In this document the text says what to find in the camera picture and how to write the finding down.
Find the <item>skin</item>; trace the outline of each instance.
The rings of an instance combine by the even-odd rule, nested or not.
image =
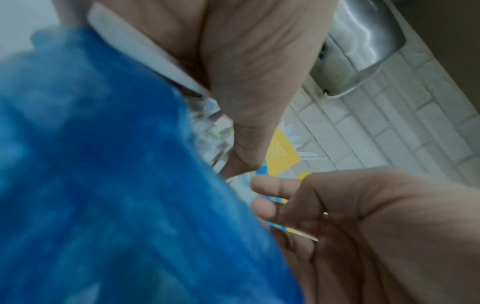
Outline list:
[[[271,228],[306,303],[479,303],[480,191],[391,169],[256,176]]]
[[[91,0],[53,0],[85,25]],[[283,112],[312,68],[338,0],[100,0],[209,87],[234,122],[229,178],[261,167]]]

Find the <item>hand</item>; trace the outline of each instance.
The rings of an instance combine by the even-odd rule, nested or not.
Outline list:
[[[289,199],[257,198],[258,217],[318,238],[272,228],[306,303],[480,302],[480,191],[391,169],[251,187]]]
[[[54,0],[75,23],[92,0]],[[101,0],[180,60],[234,122],[229,178],[261,167],[339,0]]]

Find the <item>blue plastic bag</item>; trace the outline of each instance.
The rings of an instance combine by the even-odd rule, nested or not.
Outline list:
[[[301,303],[185,104],[88,30],[0,63],[0,302]]]

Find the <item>stainless steel sink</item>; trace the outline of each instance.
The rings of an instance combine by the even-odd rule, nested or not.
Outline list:
[[[330,96],[370,77],[405,36],[383,0],[342,0],[311,76]]]

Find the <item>blue cloth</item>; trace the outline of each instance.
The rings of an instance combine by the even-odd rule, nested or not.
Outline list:
[[[301,303],[157,74],[88,30],[0,64],[0,302]]]

